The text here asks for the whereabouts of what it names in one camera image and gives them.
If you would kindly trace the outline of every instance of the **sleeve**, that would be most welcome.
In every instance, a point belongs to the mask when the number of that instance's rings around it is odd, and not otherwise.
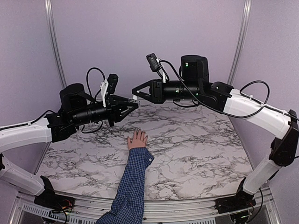
[[[141,224],[144,211],[144,175],[154,157],[146,148],[133,148],[111,210],[96,224]]]

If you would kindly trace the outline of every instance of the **metal frame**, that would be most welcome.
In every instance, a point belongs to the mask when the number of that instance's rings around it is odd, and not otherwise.
[[[90,196],[80,196],[69,194],[65,192],[57,192],[60,195],[72,196],[75,198],[74,209],[72,213],[67,213],[70,222],[76,223],[76,220],[95,221],[104,213],[110,210],[112,199],[96,198]],[[260,193],[255,194],[256,197],[256,209],[261,205]],[[157,224],[173,223],[173,224],[189,224],[192,221],[208,221],[213,220],[215,217],[228,216],[236,212],[218,214],[214,208],[215,199],[202,198],[202,199],[190,199],[190,200],[177,200],[177,201],[145,201],[144,203],[144,215],[143,223]],[[34,197],[25,193],[19,192],[17,199],[14,203],[9,224],[18,224],[23,211],[27,211],[33,214],[39,214],[41,216],[47,216],[51,209],[44,208],[33,204]],[[271,224],[280,224],[274,200],[269,188],[263,189],[263,204],[266,206]],[[64,220],[63,214],[58,214],[52,217],[53,220]]]
[[[45,6],[46,6],[46,14],[47,14],[49,32],[50,32],[50,37],[51,37],[51,43],[52,43],[52,47],[53,47],[56,66],[58,69],[59,79],[60,79],[62,88],[65,88],[67,86],[67,84],[66,84],[64,70],[62,67],[60,54],[59,54],[59,50],[58,50],[58,43],[57,43],[57,37],[56,37],[56,32],[55,32],[55,26],[54,26],[54,18],[53,18],[51,0],[45,0]]]
[[[250,11],[251,11],[251,2],[252,0],[245,0],[244,2],[244,11],[243,11],[243,16],[242,16],[242,22],[241,22],[241,28],[240,28],[240,33],[239,33],[239,40],[237,43],[237,48],[235,51],[235,56],[233,60],[233,64],[228,76],[228,81],[227,84],[232,85],[235,79],[235,75],[237,72],[241,52],[244,47],[245,43],[245,38],[247,34],[247,29],[248,29],[248,23],[249,23],[249,16],[250,16]]]

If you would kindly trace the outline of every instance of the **white wall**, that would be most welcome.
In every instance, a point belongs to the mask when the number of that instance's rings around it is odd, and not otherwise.
[[[269,104],[299,115],[299,1],[253,0],[248,34],[241,55],[234,87],[261,79],[271,87]],[[265,87],[247,91],[265,98]],[[246,121],[233,119],[250,161],[256,165],[269,155],[273,136]],[[271,181],[282,224],[299,219],[299,159],[282,168]]]
[[[0,1],[0,126],[39,117],[60,107],[61,85],[50,44],[44,1]],[[4,155],[34,172],[44,144]],[[0,223],[8,223],[17,190],[0,181]]]
[[[106,76],[118,74],[116,93],[131,97],[134,87],[158,78],[145,58],[152,52],[177,69],[183,55],[206,56],[211,80],[225,82],[244,1],[59,0],[52,5],[67,83],[85,84],[87,70],[96,66]],[[95,93],[102,78],[97,71],[93,73]]]

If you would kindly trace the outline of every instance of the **marble table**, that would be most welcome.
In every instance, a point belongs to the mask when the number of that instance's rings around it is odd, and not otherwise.
[[[88,126],[86,130],[96,128]],[[149,135],[155,159],[146,170],[145,200],[182,200],[235,193],[251,165],[230,120],[204,107],[141,101],[122,122],[51,144],[37,175],[55,190],[114,198],[128,159],[127,136]]]

